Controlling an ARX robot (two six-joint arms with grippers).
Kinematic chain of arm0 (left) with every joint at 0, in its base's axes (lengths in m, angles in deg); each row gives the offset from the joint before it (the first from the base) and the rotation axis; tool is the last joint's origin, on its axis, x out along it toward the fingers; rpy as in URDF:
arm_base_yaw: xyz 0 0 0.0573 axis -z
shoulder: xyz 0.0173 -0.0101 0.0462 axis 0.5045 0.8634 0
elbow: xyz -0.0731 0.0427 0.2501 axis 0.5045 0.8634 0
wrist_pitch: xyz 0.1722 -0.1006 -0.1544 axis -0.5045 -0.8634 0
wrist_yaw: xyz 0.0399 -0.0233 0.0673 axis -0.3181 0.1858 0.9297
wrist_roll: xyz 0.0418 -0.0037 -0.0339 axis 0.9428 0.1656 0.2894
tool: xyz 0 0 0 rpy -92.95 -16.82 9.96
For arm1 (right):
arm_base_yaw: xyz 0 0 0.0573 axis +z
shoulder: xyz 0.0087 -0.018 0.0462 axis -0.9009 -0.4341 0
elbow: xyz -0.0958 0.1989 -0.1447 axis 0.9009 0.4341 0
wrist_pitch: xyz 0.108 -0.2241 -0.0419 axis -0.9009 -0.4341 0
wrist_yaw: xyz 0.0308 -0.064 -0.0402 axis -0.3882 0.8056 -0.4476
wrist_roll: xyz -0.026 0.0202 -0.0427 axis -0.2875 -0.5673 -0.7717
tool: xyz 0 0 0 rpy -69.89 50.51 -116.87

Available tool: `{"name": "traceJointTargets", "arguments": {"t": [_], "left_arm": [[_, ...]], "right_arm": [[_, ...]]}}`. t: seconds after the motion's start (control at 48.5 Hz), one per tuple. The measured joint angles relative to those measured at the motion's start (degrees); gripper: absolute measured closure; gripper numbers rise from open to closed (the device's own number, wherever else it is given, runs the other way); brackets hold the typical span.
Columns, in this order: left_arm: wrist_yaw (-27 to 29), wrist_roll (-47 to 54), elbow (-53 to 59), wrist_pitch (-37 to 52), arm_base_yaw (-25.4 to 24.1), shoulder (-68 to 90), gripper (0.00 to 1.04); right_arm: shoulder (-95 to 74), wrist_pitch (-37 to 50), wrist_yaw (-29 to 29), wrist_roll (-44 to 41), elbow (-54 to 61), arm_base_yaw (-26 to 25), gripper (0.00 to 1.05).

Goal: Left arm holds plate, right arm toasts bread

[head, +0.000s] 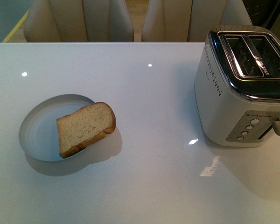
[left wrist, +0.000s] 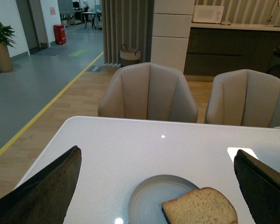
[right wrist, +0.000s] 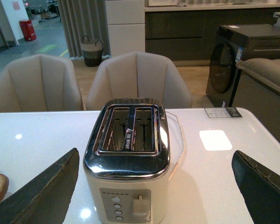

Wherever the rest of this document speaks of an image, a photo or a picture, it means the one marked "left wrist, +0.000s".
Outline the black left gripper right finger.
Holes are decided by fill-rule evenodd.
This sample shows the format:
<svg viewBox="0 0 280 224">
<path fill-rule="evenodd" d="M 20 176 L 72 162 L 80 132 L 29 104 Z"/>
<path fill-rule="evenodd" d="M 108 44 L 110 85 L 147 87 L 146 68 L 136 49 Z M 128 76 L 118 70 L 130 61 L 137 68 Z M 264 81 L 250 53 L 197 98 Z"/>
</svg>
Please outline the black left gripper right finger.
<svg viewBox="0 0 280 224">
<path fill-rule="evenodd" d="M 257 224 L 280 224 L 280 173 L 243 150 L 234 157 L 241 193 Z"/>
</svg>

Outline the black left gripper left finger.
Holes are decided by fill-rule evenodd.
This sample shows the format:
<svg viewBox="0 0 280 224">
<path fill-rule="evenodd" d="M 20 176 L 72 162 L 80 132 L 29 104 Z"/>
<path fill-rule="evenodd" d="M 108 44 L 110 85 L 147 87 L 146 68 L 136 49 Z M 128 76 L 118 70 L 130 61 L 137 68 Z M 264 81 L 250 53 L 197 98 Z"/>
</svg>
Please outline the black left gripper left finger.
<svg viewBox="0 0 280 224">
<path fill-rule="evenodd" d="M 61 224 L 76 189 L 82 163 L 73 146 L 0 199 L 0 224 Z"/>
</svg>

